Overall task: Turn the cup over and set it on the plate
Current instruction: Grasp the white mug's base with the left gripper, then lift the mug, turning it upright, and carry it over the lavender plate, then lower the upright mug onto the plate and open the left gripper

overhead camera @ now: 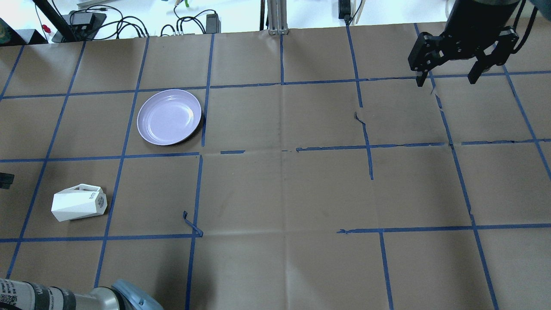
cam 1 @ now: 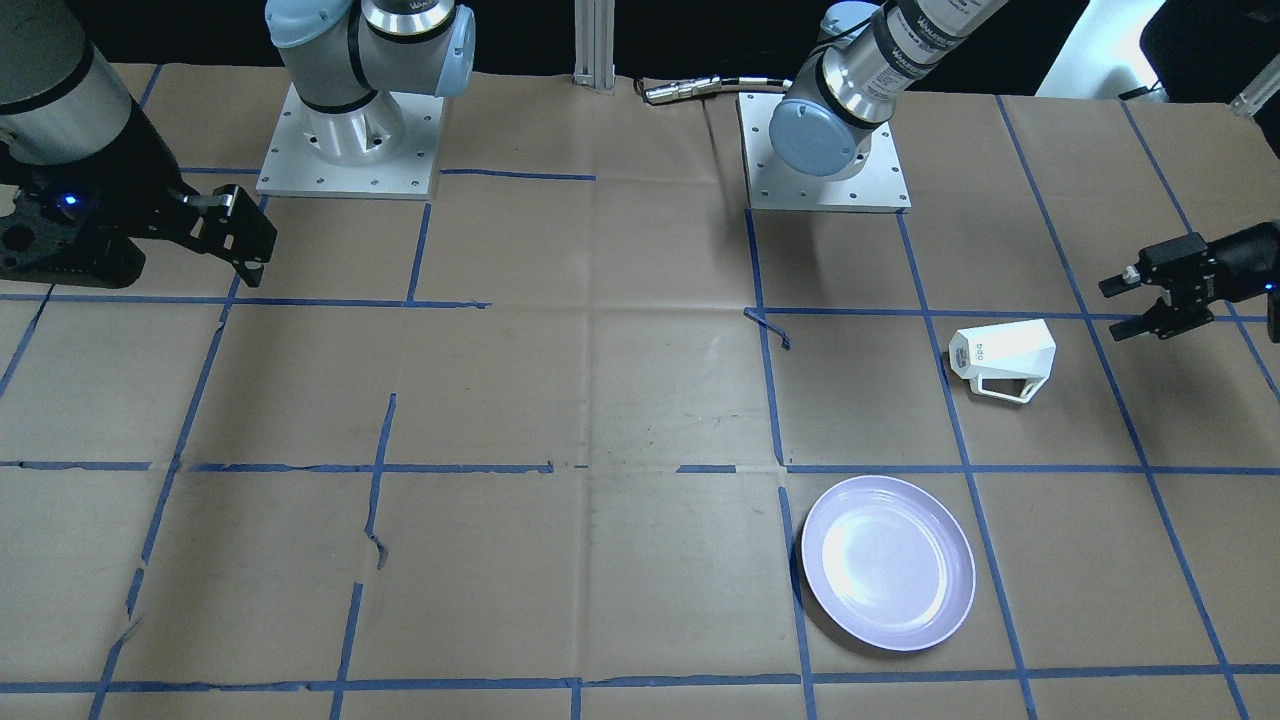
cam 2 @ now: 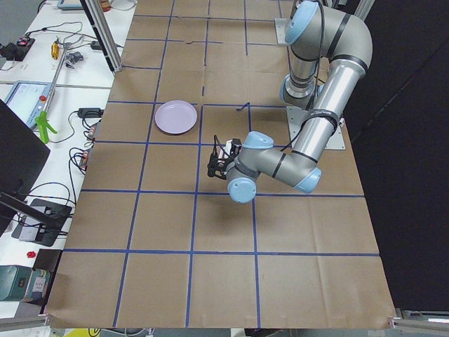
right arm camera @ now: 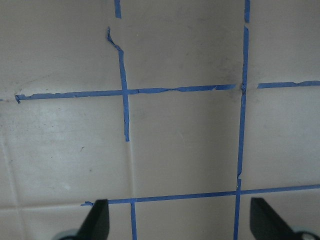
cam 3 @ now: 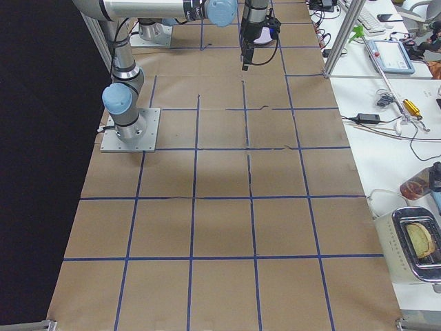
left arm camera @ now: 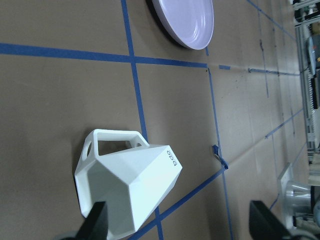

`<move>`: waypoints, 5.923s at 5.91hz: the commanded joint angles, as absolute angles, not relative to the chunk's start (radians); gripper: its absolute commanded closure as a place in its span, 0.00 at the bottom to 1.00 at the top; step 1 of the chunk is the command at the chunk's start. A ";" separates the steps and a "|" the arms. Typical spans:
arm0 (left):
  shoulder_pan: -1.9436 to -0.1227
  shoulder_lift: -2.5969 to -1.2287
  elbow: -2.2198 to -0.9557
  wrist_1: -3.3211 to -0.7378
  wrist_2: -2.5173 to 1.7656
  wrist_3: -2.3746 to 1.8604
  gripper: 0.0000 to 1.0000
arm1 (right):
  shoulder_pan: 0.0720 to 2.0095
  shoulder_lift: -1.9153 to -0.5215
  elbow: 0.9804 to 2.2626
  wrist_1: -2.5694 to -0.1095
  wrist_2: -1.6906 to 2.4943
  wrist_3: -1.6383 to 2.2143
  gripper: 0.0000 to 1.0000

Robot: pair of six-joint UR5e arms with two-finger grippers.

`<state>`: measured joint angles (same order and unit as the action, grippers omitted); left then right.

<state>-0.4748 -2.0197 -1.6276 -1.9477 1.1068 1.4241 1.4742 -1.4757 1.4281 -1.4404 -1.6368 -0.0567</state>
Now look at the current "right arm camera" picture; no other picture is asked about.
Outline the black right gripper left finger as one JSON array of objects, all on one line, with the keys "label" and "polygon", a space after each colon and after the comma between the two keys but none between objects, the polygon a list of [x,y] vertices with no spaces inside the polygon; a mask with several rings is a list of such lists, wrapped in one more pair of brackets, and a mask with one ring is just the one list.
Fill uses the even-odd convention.
[{"label": "black right gripper left finger", "polygon": [[109,203],[107,199],[100,199],[94,203],[77,232],[77,237],[80,240],[106,240],[109,232]]}]

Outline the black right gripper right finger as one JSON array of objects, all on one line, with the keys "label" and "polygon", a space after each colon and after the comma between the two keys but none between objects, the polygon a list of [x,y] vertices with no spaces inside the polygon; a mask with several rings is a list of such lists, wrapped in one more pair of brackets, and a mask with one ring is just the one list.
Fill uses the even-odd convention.
[{"label": "black right gripper right finger", "polygon": [[261,197],[250,200],[249,227],[256,240],[296,240],[295,232]]}]

